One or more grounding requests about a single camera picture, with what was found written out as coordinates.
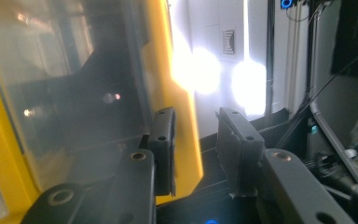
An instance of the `blue light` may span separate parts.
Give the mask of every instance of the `blue light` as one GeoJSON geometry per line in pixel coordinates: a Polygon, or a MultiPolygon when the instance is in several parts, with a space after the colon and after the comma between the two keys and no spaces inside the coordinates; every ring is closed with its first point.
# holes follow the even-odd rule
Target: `blue light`
{"type": "Polygon", "coordinates": [[[293,0],[281,0],[281,7],[282,8],[289,8],[293,4],[293,0]]]}
{"type": "Polygon", "coordinates": [[[206,221],[205,224],[219,224],[219,223],[216,220],[211,219],[206,221]]]}

